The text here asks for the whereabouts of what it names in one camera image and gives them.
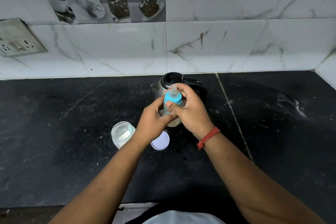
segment hand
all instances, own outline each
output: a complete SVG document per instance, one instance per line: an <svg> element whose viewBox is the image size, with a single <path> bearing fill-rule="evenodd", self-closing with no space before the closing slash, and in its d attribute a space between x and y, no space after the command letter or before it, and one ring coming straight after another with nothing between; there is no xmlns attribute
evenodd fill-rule
<svg viewBox="0 0 336 224"><path fill-rule="evenodd" d="M163 104L165 96L156 99L149 106L145 107L140 117L138 126L132 138L141 140L146 145L161 135L164 128L177 118L174 113L169 113L160 117L158 114L159 107Z"/></svg>
<svg viewBox="0 0 336 224"><path fill-rule="evenodd" d="M186 129L193 133L198 140L201 140L215 126L211 122L203 102L195 91L183 83L177 83L176 86L182 96L187 99L185 107L182 108L171 101L167 101L166 106L181 118Z"/></svg>

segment electric kettle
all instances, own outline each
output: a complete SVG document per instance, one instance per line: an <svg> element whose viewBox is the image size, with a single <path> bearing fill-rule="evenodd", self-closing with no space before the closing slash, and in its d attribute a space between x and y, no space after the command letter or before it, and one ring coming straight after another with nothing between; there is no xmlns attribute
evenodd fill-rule
<svg viewBox="0 0 336 224"><path fill-rule="evenodd" d="M205 84L200 80L186 77L183 74L170 72L166 73L158 82L154 82L150 85L152 90L155 92L155 98L159 98L166 93L170 86L175 83L184 83L189 85L202 100L203 103L207 100L208 90L205 87Z"/></svg>

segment baby bottle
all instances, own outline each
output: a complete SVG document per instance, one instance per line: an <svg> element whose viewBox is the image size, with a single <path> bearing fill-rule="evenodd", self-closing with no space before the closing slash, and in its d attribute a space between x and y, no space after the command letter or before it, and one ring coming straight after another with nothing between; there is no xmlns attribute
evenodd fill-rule
<svg viewBox="0 0 336 224"><path fill-rule="evenodd" d="M179 93L177 91L176 85L172 85L171 86L171 90L168 91L165 95L165 100L163 103L163 107L164 107L164 113L163 115L167 115L170 113L170 110L168 109L168 107L166 106L166 102L167 101L171 101L173 103L178 104L181 107L184 107L184 103L182 101L182 95L181 93ZM173 120L172 122L170 122L168 124L168 127L176 127L177 125L179 125L181 122L181 118L178 117L177 119Z"/></svg>

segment switch plate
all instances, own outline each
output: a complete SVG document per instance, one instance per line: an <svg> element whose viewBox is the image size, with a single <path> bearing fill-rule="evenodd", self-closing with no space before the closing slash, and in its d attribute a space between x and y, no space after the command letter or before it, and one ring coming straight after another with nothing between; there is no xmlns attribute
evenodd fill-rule
<svg viewBox="0 0 336 224"><path fill-rule="evenodd" d="M20 19L0 21L0 55L16 57L47 52Z"/></svg>

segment forearm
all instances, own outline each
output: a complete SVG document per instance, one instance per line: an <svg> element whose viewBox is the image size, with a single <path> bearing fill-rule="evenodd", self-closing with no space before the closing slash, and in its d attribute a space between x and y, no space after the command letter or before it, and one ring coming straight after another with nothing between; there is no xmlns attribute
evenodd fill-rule
<svg viewBox="0 0 336 224"><path fill-rule="evenodd" d="M111 223L145 147L138 138L131 138L50 223Z"/></svg>
<svg viewBox="0 0 336 224"><path fill-rule="evenodd" d="M254 223L324 223L312 210L256 167L222 134L204 144L241 213Z"/></svg>

